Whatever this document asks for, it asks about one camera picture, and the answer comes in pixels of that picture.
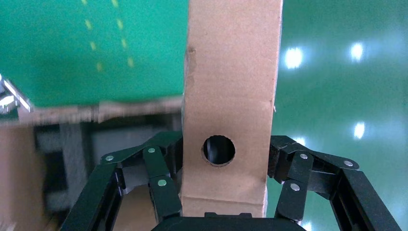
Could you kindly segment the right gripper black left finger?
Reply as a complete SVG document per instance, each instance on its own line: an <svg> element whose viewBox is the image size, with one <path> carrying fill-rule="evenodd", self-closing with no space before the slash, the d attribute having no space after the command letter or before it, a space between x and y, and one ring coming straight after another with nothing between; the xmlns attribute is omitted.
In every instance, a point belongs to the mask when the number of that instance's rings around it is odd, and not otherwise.
<svg viewBox="0 0 408 231"><path fill-rule="evenodd" d="M182 161L181 131L160 132L144 144L104 155L61 226L62 231L111 231L125 194L136 184L130 169L144 164L150 201L158 223L182 215L173 181Z"/></svg>

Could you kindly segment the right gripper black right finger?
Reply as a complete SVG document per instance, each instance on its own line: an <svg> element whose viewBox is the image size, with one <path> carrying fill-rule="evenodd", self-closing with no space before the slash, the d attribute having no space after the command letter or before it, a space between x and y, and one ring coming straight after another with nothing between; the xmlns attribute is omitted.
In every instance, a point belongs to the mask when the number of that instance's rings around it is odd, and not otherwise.
<svg viewBox="0 0 408 231"><path fill-rule="evenodd" d="M268 176L282 184L275 217L300 224L307 192L328 200L342 231L399 231L382 199L351 159L310 150L288 136L270 137Z"/></svg>

